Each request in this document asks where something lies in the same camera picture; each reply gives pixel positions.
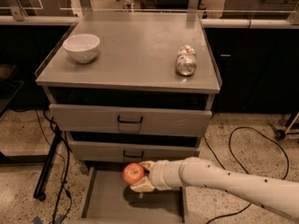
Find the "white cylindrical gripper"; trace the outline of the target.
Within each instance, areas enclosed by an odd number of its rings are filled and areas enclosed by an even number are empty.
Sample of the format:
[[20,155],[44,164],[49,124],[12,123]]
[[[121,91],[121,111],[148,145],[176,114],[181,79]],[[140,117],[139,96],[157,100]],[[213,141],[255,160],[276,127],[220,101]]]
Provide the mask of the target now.
[[142,161],[140,165],[149,171],[149,177],[141,178],[130,189],[141,193],[180,188],[183,186],[179,174],[181,164],[182,161]]

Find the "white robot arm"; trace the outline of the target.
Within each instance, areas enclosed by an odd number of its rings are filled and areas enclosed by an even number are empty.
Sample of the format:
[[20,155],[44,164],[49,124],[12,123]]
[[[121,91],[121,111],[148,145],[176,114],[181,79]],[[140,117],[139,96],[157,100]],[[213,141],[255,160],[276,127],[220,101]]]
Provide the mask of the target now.
[[294,222],[299,221],[298,182],[227,171],[200,158],[131,163],[125,167],[123,178],[135,192],[180,187],[218,189]]

